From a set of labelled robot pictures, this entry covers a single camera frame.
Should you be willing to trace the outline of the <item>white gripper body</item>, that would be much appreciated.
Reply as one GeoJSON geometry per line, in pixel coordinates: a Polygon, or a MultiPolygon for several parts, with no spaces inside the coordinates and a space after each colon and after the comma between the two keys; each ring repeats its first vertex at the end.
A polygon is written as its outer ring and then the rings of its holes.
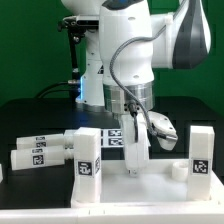
{"type": "Polygon", "coordinates": [[[120,127],[126,168],[139,171],[146,168],[149,162],[149,141],[143,114],[137,115],[137,126],[134,126],[134,118],[131,115],[122,115],[120,127]]]}

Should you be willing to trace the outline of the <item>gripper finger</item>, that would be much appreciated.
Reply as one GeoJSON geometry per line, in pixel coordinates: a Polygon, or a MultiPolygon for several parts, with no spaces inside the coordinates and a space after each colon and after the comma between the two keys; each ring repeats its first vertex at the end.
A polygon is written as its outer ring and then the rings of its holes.
{"type": "Polygon", "coordinates": [[[140,171],[139,170],[129,170],[130,176],[139,176],[140,171]]]}

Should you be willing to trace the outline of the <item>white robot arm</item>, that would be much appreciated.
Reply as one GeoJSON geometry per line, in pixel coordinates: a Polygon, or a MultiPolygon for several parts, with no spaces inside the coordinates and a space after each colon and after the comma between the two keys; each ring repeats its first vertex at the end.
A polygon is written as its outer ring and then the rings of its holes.
{"type": "Polygon", "coordinates": [[[175,129],[153,113],[155,68],[192,69],[208,55],[211,35],[202,0],[179,0],[167,14],[149,11],[147,0],[61,0],[70,20],[98,29],[105,109],[117,117],[127,170],[149,162],[148,137],[174,148],[175,129]]]}

